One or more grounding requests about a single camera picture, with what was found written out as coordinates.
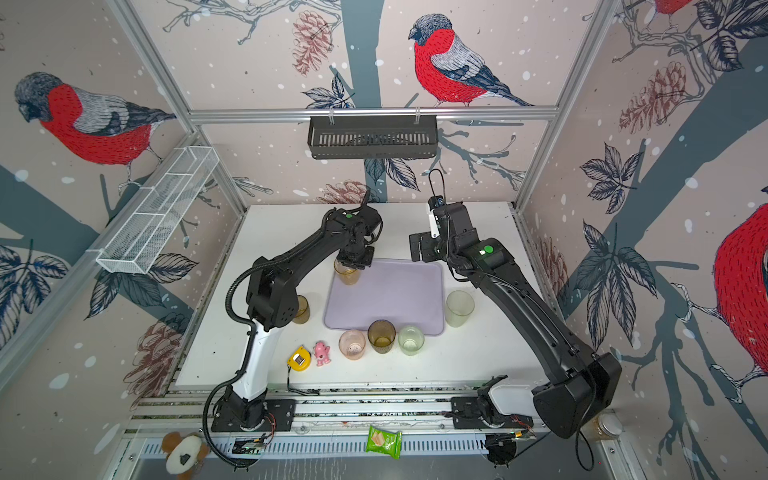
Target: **pink bear figurine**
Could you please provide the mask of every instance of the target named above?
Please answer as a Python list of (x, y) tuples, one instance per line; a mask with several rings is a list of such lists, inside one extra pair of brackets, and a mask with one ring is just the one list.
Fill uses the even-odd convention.
[(317, 366), (323, 366), (326, 363), (330, 363), (331, 359), (328, 358), (330, 351), (331, 347), (327, 346), (325, 343), (315, 343), (315, 357), (317, 358)]

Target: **tabletop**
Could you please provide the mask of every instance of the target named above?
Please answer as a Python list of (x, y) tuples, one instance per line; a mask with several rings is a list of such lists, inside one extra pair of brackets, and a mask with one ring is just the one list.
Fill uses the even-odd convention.
[[(374, 257), (410, 259), (408, 235), (429, 230), (425, 204), (374, 204), (384, 221)], [(525, 278), (541, 295), (531, 263), (505, 202), (465, 203), (480, 239), (499, 240), (515, 257)], [(232, 321), (224, 312), (224, 297), (237, 276), (261, 256), (273, 258), (312, 234), (330, 205), (254, 205), (247, 213), (232, 251), (215, 287), (200, 327), (194, 337), (176, 387), (210, 388), (230, 378), (240, 368), (248, 328)], [(451, 278), (444, 262), (443, 290), (465, 290), (475, 300), (475, 311), (459, 328), (445, 326), (439, 336), (428, 336), (415, 356), (407, 356), (394, 345), (389, 353), (366, 348), (356, 361), (339, 351), (341, 330), (323, 324), (326, 301), (333, 279), (332, 255), (304, 277), (296, 288), (310, 305), (310, 319), (303, 325), (290, 323), (282, 329), (275, 356), (269, 366), (268, 383), (285, 386), (286, 361), (300, 345), (310, 351), (322, 340), (331, 346), (331, 363), (311, 365), (292, 372), (298, 388), (436, 387), (476, 386), (497, 375), (508, 375), (520, 385), (546, 382), (544, 370), (531, 348), (501, 310), (470, 283)], [(247, 281), (235, 293), (233, 308), (246, 315)]]

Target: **tape measure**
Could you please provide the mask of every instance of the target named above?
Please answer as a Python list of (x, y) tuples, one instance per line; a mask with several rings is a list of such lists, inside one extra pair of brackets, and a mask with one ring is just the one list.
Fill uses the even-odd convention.
[(310, 359), (312, 356), (310, 352), (304, 348), (304, 345), (296, 349), (296, 352), (288, 359), (288, 366), (297, 372), (302, 372), (310, 366)]

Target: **green wafer packet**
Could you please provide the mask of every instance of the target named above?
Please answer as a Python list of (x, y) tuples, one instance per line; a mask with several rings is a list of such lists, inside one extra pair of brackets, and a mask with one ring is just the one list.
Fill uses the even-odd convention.
[(402, 432), (390, 433), (383, 430), (371, 428), (368, 430), (368, 445), (366, 452), (377, 452), (385, 455), (391, 455), (397, 460), (400, 458), (400, 443)]

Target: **white mesh shelf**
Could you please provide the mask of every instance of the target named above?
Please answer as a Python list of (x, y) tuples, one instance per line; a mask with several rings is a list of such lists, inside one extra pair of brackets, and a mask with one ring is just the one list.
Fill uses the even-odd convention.
[(212, 147), (185, 147), (96, 261), (109, 272), (147, 273), (219, 163)]

